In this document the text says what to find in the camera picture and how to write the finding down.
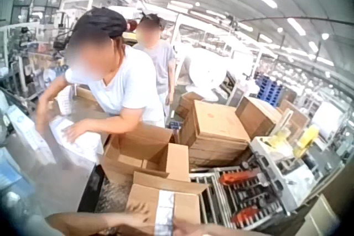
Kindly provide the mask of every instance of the open cardboard box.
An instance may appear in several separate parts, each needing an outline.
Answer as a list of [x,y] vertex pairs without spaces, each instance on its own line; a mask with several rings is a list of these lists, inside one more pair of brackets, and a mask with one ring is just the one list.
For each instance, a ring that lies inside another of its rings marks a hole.
[[[161,229],[171,228],[172,219],[174,218],[184,219],[192,224],[199,224],[198,195],[207,187],[207,184],[193,183],[190,180],[165,179],[159,176],[135,172],[128,205],[140,202],[147,203],[150,210],[148,222],[152,226],[140,228],[140,233],[134,229],[124,228],[124,235],[162,235],[157,230],[160,232]],[[164,200],[166,194],[172,195],[172,200],[166,202]]]
[[143,172],[189,181],[188,147],[169,143],[172,130],[140,123],[135,130],[111,135],[101,165],[111,182]]

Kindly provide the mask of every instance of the man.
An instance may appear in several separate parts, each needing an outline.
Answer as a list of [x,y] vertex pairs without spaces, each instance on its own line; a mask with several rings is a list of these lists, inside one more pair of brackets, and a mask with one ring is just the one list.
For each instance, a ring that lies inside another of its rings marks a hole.
[[160,101],[164,107],[165,123],[173,102],[175,85],[175,54],[172,46],[160,39],[164,30],[164,21],[156,14],[145,15],[137,27],[138,44],[135,49],[147,53],[156,68],[156,86]]

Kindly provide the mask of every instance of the metal table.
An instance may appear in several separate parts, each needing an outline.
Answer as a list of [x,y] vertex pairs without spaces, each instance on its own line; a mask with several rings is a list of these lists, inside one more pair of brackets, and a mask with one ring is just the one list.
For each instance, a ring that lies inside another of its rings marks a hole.
[[[50,116],[59,114],[58,106],[50,111]],[[73,122],[84,118],[106,118],[98,104],[75,97],[72,115]],[[16,134],[7,139],[6,147],[35,188],[31,201],[39,206],[43,216],[59,212],[76,212],[78,210],[87,182],[92,175],[95,164],[60,146],[51,131],[43,136],[49,149],[34,151],[25,146]],[[101,134],[105,143],[107,134]]]

